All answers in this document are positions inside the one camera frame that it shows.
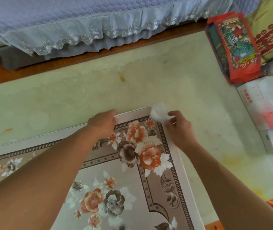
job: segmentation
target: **red package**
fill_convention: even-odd
[[[206,32],[222,72],[231,82],[245,83],[262,75],[261,54],[241,12],[209,18]],[[222,50],[227,58],[221,56]]]

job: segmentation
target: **yellow bag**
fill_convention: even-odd
[[[273,58],[273,0],[261,0],[257,10],[247,16],[251,32],[262,54],[262,63]]]

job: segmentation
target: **floral wallpaper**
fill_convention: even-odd
[[[0,180],[55,143],[1,156]],[[135,221],[142,215],[151,221],[144,225],[147,229],[194,230],[162,125],[148,116],[118,124],[108,138],[96,142],[72,183],[59,221],[69,220],[80,230],[132,230],[139,229]]]

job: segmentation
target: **quilted bedspread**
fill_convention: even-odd
[[[238,0],[251,9],[251,1]],[[0,0],[0,38],[28,54],[228,12],[233,0]]]

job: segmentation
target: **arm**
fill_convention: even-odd
[[[115,111],[47,149],[0,182],[0,229],[46,229],[53,225],[77,173],[98,139],[108,137]]]
[[[191,160],[225,230],[271,230],[273,208],[219,163],[195,139],[192,124],[180,111],[165,121],[174,144]]]

